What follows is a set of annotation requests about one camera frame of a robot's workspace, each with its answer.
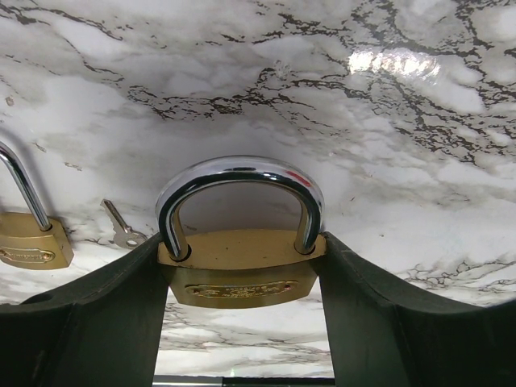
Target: padlock body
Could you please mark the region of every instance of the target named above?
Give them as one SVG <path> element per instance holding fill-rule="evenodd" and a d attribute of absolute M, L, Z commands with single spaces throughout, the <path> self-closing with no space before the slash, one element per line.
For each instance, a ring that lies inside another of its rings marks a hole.
<path fill-rule="evenodd" d="M 0 260 L 18 268 L 67 268 L 73 250 L 61 223 L 50 218 L 52 228 L 41 231 L 32 214 L 0 214 Z"/>
<path fill-rule="evenodd" d="M 160 245 L 158 261 L 181 304 L 219 309 L 271 306 L 307 296 L 317 274 L 311 260 L 326 251 L 319 236 L 309 255 L 295 251 L 295 231 L 216 231 L 187 237 L 190 257 L 170 258 Z"/>

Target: chrome metal shackle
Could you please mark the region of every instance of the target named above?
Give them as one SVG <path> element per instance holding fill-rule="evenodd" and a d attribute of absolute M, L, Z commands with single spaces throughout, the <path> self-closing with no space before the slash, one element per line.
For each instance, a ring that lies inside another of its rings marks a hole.
<path fill-rule="evenodd" d="M 301 219 L 294 248 L 301 254 L 314 250 L 321 228 L 324 199 L 321 189 L 304 172 L 283 161 L 258 156 L 227 156 L 203 161 L 177 174 L 161 191 L 156 217 L 172 259 L 189 256 L 189 245 L 179 219 L 186 199 L 204 189 L 230 183 L 263 183 L 290 192 L 301 204 Z"/>
<path fill-rule="evenodd" d="M 38 194 L 31 183 L 31 179 L 29 179 L 29 176 L 27 175 L 27 171 L 13 150 L 2 141 L 0 141 L 0 160 L 3 161 L 7 169 L 9 169 L 10 174 L 15 179 L 16 185 L 22 193 L 29 210 L 34 215 L 40 230 L 50 230 L 52 228 L 52 224 L 50 223 L 50 220 L 48 220 L 47 213 L 41 204 L 40 198 L 38 198 Z"/>

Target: silver key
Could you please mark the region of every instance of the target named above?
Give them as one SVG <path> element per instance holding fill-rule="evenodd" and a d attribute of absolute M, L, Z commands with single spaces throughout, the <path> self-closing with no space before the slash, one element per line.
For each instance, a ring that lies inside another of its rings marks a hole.
<path fill-rule="evenodd" d="M 130 248 L 132 250 L 147 240 L 145 234 L 134 231 L 132 227 L 123 220 L 122 215 L 111 200 L 103 199 L 100 205 L 104 207 L 104 210 L 106 210 L 107 215 L 113 223 L 114 244 L 121 248 Z"/>

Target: white marble countertop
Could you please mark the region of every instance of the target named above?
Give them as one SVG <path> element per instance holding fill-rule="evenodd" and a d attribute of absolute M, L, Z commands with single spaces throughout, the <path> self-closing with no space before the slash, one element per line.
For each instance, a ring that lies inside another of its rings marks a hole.
<path fill-rule="evenodd" d="M 20 302 L 117 259 L 111 199 L 156 232 L 161 188 L 215 156 L 271 156 L 321 186 L 367 260 L 476 305 L 516 297 L 516 2 L 0 2 L 0 140 L 73 242 L 70 268 L 0 266 Z M 0 209 L 25 211 L 6 169 Z M 214 189 L 192 232 L 293 227 L 274 190 Z M 330 376 L 316 285 L 256 310 L 171 295 L 156 373 Z"/>

